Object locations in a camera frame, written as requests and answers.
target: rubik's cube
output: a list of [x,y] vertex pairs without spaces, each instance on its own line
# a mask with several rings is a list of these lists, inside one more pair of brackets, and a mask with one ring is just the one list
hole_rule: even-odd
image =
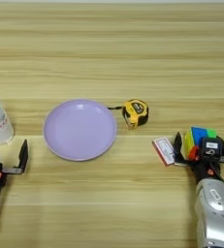
[[195,160],[203,138],[216,138],[216,132],[212,129],[191,127],[190,131],[185,134],[185,156],[188,160]]

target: wooden table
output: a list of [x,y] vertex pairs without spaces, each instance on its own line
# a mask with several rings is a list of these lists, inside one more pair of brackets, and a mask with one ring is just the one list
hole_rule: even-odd
[[[77,98],[139,98],[150,118],[129,132],[115,111],[109,152],[64,161],[42,127]],[[197,247],[194,177],[165,168],[151,142],[192,125],[224,138],[224,4],[0,4],[0,100],[16,129],[2,162],[30,145],[0,201],[0,248]]]

